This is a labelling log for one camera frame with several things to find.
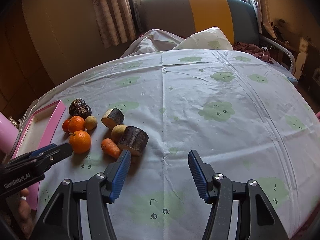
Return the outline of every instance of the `headboard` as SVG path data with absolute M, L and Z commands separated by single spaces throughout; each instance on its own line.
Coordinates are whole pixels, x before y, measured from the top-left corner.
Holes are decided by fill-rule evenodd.
M 259 45 L 253 7 L 241 0 L 141 0 L 141 22 L 146 30 L 161 29 L 181 37 L 219 27 L 230 43 Z

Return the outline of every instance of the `pink bottle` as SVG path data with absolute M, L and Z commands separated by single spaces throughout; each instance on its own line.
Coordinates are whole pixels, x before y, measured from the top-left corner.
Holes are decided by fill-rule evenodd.
M 7 155 L 13 153 L 18 135 L 18 129 L 0 112 L 0 150 Z

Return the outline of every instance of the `yellow stripe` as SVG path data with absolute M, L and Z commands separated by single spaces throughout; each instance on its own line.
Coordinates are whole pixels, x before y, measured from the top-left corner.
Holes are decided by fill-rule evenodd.
M 218 27 L 232 45 L 235 43 L 232 17 L 227 0 L 189 0 L 189 2 L 196 32 Z

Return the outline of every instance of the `hand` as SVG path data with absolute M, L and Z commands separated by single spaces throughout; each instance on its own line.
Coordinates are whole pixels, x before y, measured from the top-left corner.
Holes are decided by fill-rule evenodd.
M 20 191 L 21 197 L 26 197 L 29 195 L 28 189 L 23 189 Z M 23 233 L 25 234 L 26 238 L 29 239 L 33 230 L 33 221 L 31 218 L 31 208 L 27 201 L 21 199 L 19 202 L 18 212 L 20 215 L 20 227 Z

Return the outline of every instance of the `carrot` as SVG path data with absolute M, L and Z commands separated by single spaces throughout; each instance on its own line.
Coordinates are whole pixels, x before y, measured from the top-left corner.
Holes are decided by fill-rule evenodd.
M 121 153 L 121 150 L 118 148 L 118 146 L 109 138 L 102 141 L 101 149 L 104 153 L 114 157 L 115 159 L 119 158 Z

